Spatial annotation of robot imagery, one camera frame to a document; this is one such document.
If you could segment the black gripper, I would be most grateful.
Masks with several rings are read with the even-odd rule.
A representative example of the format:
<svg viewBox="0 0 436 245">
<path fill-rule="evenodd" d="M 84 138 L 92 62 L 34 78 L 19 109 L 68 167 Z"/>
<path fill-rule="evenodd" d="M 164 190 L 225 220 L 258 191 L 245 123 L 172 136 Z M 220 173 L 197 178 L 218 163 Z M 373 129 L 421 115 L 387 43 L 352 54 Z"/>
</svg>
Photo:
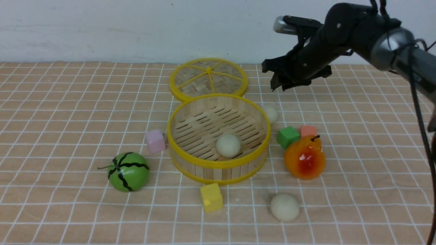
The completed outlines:
<svg viewBox="0 0 436 245">
<path fill-rule="evenodd" d="M 274 72 L 271 90 L 309 86 L 311 80 L 331 75 L 329 64 L 350 49 L 351 29 L 347 24 L 325 21 L 309 40 L 298 42 L 286 56 L 265 59 L 262 73 Z"/>
</svg>

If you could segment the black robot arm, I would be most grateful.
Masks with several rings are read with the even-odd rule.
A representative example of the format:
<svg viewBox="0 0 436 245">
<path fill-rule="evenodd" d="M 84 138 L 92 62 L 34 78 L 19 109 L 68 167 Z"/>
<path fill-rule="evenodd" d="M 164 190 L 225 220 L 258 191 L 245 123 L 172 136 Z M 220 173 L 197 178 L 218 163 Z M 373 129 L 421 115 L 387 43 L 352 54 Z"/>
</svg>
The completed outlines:
<svg viewBox="0 0 436 245">
<path fill-rule="evenodd" d="M 340 56 L 358 54 L 380 71 L 390 71 L 435 103 L 435 55 L 420 49 L 413 33 L 386 14 L 386 2 L 371 6 L 333 5 L 324 23 L 314 19 L 279 16 L 277 33 L 296 35 L 298 43 L 286 55 L 262 62 L 262 72 L 273 72 L 271 89 L 308 86 L 313 79 L 332 74 L 330 63 Z"/>
</svg>

